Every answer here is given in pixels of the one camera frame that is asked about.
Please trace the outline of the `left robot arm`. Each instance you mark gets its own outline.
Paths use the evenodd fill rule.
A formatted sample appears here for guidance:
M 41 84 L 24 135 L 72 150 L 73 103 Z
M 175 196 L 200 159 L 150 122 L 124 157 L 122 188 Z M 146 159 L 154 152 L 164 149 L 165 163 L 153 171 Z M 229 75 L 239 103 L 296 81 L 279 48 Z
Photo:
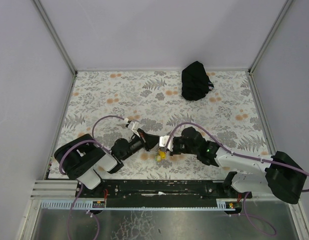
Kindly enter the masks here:
M 141 149 L 152 150 L 159 144 L 160 137 L 138 129 L 131 140 L 119 138 L 114 142 L 110 152 L 102 149 L 90 134 L 85 134 L 58 148 L 54 158 L 59 163 L 59 171 L 70 180 L 77 180 L 89 190 L 101 183 L 97 169 L 101 167 L 109 174 L 118 172 L 123 161 Z

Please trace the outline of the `black folded cloth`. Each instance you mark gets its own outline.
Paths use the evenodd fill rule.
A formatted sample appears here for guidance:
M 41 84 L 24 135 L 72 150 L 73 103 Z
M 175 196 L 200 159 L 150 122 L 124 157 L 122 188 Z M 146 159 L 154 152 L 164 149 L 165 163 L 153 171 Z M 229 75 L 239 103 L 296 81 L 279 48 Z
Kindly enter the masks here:
M 195 61 L 181 72 L 181 95 L 187 101 L 198 101 L 214 90 L 204 65 Z

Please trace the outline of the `red-handled metal key organizer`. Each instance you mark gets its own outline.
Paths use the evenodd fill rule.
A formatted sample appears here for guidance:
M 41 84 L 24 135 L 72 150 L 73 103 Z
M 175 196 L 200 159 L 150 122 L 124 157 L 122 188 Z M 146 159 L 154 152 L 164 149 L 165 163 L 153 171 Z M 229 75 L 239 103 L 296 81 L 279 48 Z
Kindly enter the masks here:
M 159 153 L 159 151 L 167 153 L 167 151 L 166 151 L 165 148 L 157 147 L 157 149 L 156 149 L 156 155 Z

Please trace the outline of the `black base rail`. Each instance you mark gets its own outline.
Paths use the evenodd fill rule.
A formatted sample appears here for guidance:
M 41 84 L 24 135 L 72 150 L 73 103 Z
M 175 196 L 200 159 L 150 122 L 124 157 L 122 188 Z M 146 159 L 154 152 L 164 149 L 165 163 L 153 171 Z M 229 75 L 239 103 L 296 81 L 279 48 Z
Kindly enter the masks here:
M 224 180 L 121 180 L 103 179 L 94 189 L 83 188 L 81 199 L 123 200 L 144 202 L 147 199 L 160 203 L 204 200 L 234 200 L 244 198 L 246 192 L 231 186 L 235 173 L 230 172 Z

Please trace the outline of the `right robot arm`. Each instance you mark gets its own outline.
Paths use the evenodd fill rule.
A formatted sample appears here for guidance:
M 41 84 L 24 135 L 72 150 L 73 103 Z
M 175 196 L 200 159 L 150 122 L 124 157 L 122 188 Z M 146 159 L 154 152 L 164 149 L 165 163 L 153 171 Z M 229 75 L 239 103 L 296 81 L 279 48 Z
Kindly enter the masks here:
M 171 155 L 195 155 L 205 165 L 227 168 L 230 186 L 239 193 L 269 193 L 288 204 L 299 202 L 307 178 L 285 152 L 264 157 L 234 152 L 215 138 L 206 140 L 193 126 L 178 137 L 170 134 L 164 146 Z

